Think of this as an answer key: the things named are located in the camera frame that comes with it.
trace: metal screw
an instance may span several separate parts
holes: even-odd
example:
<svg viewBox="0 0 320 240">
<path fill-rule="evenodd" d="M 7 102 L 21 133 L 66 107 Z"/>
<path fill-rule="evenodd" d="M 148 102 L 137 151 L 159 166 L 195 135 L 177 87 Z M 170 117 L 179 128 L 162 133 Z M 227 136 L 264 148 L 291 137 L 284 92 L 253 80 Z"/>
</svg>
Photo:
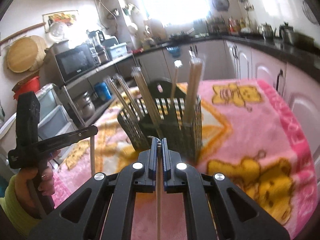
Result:
<svg viewBox="0 0 320 240">
<path fill-rule="evenodd" d="M 95 180 L 102 180 L 102 179 L 104 179 L 104 174 L 101 172 L 97 173 L 97 174 L 95 174 L 94 179 Z"/>
<path fill-rule="evenodd" d="M 177 167 L 177 169 L 183 171 L 187 168 L 187 165 L 185 163 L 177 163 L 176 167 Z"/>
<path fill-rule="evenodd" d="M 214 175 L 216 180 L 224 180 L 225 176 L 222 173 L 217 173 Z"/>
<path fill-rule="evenodd" d="M 142 163 L 134 163 L 132 164 L 132 167 L 136 170 L 140 170 L 143 167 Z"/>
</svg>

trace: bright window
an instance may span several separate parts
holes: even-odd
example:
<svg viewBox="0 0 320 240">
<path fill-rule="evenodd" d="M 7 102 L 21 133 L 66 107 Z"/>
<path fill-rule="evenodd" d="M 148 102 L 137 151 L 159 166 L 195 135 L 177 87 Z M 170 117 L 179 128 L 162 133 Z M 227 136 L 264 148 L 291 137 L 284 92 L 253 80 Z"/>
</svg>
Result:
<svg viewBox="0 0 320 240">
<path fill-rule="evenodd" d="M 163 25 L 184 24 L 205 18 L 209 11 L 206 0 L 142 0 L 147 15 Z"/>
</svg>

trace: pot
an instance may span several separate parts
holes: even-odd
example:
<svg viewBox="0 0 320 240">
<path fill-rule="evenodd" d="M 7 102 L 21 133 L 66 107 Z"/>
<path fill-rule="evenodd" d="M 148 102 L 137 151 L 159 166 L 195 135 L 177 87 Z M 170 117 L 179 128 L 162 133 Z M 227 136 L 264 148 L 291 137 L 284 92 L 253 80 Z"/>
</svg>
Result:
<svg viewBox="0 0 320 240">
<path fill-rule="evenodd" d="M 94 115 L 96 111 L 88 91 L 76 98 L 75 105 L 78 109 L 80 116 L 84 120 L 89 119 L 91 116 Z"/>
</svg>

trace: pink tablecloth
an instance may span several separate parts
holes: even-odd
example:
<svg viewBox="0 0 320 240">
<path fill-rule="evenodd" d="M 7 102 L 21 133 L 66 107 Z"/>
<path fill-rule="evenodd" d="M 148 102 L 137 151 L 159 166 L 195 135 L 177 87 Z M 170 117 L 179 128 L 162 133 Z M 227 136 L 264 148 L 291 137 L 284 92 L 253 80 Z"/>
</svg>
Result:
<svg viewBox="0 0 320 240">
<path fill-rule="evenodd" d="M 289 107 L 261 80 L 204 81 L 199 94 L 203 149 L 197 169 L 210 175 L 227 175 L 285 226 L 293 239 L 313 213 L 317 198 L 308 143 Z M 113 104 L 96 123 L 97 172 L 119 172 L 137 157 L 116 121 L 120 107 Z M 89 179 L 87 147 L 78 150 L 81 153 L 76 153 L 75 165 L 63 163 L 55 172 L 56 205 Z M 162 195 L 161 238 L 186 239 L 180 194 Z M 156 239 L 153 194 L 137 196 L 132 239 Z"/>
</svg>

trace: blue container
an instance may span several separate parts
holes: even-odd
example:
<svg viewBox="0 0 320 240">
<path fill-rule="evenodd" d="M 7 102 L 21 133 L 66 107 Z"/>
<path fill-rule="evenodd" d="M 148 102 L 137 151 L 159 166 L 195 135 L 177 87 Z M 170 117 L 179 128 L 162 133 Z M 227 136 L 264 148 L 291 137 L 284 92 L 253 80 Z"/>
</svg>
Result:
<svg viewBox="0 0 320 240">
<path fill-rule="evenodd" d="M 108 86 L 105 82 L 95 84 L 94 90 L 102 101 L 106 102 L 112 98 Z"/>
</svg>

